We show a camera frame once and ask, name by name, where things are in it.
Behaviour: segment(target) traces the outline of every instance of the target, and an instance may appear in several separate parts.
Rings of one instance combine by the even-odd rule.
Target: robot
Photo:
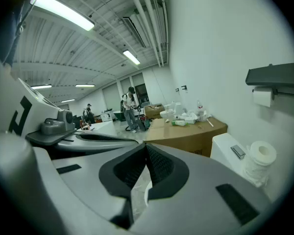
[[[2,112],[0,184],[42,233],[232,233],[260,222],[271,205],[262,191],[210,158],[77,132],[70,111],[0,69]],[[70,155],[52,160],[50,151]],[[145,166],[153,187],[134,222],[130,192]]]

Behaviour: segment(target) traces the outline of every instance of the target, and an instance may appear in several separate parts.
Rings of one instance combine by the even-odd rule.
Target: cardboard box
[[[212,138],[226,133],[227,125],[214,117],[209,121],[196,122],[186,126],[165,123],[165,119],[155,119],[149,128],[144,143],[156,143],[184,151],[210,157]]]
[[[145,116],[148,118],[161,118],[160,112],[164,111],[162,104],[148,105],[144,107]]]

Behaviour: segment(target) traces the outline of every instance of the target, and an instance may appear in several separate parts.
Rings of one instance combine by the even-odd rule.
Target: bottle
[[[203,108],[201,102],[199,99],[197,99],[197,113],[196,115],[198,116],[198,120],[202,121],[203,115],[204,115],[205,109]]]

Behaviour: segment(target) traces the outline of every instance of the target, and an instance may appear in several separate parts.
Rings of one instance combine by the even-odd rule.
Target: desk
[[[165,123],[165,119],[155,119],[147,131],[144,143],[156,143],[184,151],[210,157],[212,138],[226,133],[227,125],[210,117],[209,121],[196,122],[185,126]]]
[[[94,123],[90,128],[94,133],[117,136],[113,121]]]

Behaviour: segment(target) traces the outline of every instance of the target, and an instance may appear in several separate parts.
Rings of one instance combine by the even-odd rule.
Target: floor
[[[126,121],[121,122],[117,120],[117,121],[114,121],[113,124],[116,129],[118,137],[126,138],[126,139],[134,139],[138,143],[143,143],[143,140],[147,132],[141,131],[141,130],[137,130],[136,133],[126,131],[125,129],[128,126]]]
[[[132,133],[130,131],[126,131],[125,130],[127,127],[126,121],[120,122],[117,120],[114,122],[114,126],[115,126],[118,137],[127,138],[127,139],[134,139],[138,143],[143,143],[143,140],[146,136],[146,132],[141,131],[141,130],[138,130],[137,133]],[[142,214],[142,212],[146,209],[144,194],[145,194],[145,189],[150,181],[151,181],[150,174],[147,169],[147,166],[145,166],[143,173],[141,174],[141,176],[137,180],[137,182],[131,192],[134,221],[137,220],[139,218],[139,216]]]

